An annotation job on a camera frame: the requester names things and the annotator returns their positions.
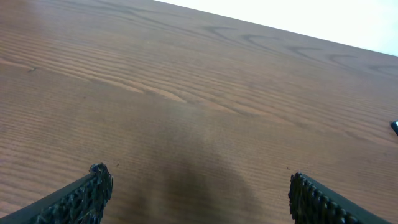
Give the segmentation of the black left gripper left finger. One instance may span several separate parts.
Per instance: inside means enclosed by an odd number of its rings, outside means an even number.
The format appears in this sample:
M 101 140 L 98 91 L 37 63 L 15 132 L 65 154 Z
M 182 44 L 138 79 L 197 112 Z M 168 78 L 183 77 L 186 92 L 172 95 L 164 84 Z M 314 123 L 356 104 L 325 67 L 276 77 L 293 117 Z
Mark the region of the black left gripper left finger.
M 93 164 L 89 174 L 62 189 L 1 218 L 1 224 L 100 223 L 113 192 L 106 164 Z

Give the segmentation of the blue Galaxy smartphone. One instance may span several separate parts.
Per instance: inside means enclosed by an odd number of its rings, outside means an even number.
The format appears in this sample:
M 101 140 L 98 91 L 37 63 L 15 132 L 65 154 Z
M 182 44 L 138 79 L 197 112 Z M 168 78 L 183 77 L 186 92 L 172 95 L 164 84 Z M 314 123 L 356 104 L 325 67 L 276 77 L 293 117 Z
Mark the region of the blue Galaxy smartphone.
M 398 135 L 398 120 L 391 121 L 390 122 L 390 127 L 395 132 L 395 134 Z

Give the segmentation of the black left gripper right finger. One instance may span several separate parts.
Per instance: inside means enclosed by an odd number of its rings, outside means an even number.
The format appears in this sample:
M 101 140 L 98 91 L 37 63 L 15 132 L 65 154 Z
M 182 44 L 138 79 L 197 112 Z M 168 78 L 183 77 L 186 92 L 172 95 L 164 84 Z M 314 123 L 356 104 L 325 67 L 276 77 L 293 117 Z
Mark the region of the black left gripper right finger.
M 389 223 L 301 172 L 290 177 L 288 197 L 295 224 Z

